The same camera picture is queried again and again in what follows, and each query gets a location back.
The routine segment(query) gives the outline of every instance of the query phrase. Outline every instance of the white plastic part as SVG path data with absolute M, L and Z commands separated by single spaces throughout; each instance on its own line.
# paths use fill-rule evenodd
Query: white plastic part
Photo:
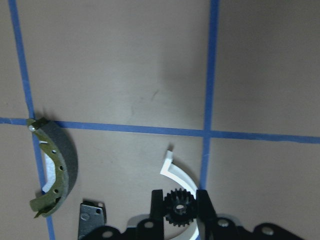
M 173 152 L 167 151 L 163 166 L 161 168 L 160 174 L 164 175 L 179 185 L 183 187 L 185 190 L 190 192 L 194 198 L 196 198 L 197 185 L 192 180 L 192 178 L 186 174 L 181 168 L 177 167 L 172 163 L 173 161 Z M 196 240 L 199 236 L 199 230 L 197 221 L 194 221 L 190 224 L 190 226 L 180 235 L 172 238 L 171 240 Z
M 47 193 L 56 182 L 56 166 L 54 161 L 47 154 L 44 154 L 44 160 L 46 170 L 46 184 L 42 187 L 42 191 Z

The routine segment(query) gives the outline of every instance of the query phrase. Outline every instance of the black gear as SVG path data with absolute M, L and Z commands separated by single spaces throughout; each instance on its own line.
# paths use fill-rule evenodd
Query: black gear
M 179 227 L 189 225 L 197 217 L 197 202 L 187 190 L 175 189 L 164 198 L 165 219 Z

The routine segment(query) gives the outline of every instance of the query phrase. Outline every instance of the bolt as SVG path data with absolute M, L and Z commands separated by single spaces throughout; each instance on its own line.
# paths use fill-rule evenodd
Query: bolt
M 268 227 L 268 226 L 264 226 L 261 231 L 265 234 L 265 235 L 269 235 L 272 236 L 275 232 L 272 230 L 272 228 Z
M 29 125 L 29 130 L 31 131 L 31 132 L 34 132 L 34 131 L 36 131 L 36 128 L 34 127 L 34 126 L 32 126 L 32 125 Z
M 90 216 L 88 213 L 81 213 L 80 215 L 80 218 L 83 220 L 83 221 L 88 221 Z
M 225 220 L 225 219 L 220 219 L 220 220 L 218 221 L 218 225 L 219 225 L 220 227 L 226 228 L 226 227 L 229 226 L 229 222 L 228 222 L 227 220 Z

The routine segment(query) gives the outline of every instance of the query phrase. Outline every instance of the brake lining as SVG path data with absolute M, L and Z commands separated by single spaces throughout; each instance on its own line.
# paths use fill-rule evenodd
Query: brake lining
M 39 120 L 30 118 L 26 124 L 38 138 L 40 149 L 54 163 L 55 182 L 45 194 L 30 201 L 31 209 L 37 212 L 35 218 L 40 215 L 48 217 L 63 204 L 76 183 L 77 153 L 67 135 L 55 122 L 43 117 Z

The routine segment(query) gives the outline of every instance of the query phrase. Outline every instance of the white curved object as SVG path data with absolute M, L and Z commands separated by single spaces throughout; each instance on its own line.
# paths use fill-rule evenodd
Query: white curved object
M 172 163 L 173 161 L 173 152 L 167 151 L 163 166 L 161 168 L 160 174 L 164 175 L 179 185 L 181 185 L 185 190 L 190 192 L 194 198 L 196 198 L 197 185 L 192 180 L 192 178 L 186 174 L 181 168 L 177 167 Z M 194 221 L 190 226 L 180 235 L 172 238 L 171 240 L 196 240 L 199 236 L 199 230 L 197 221 Z

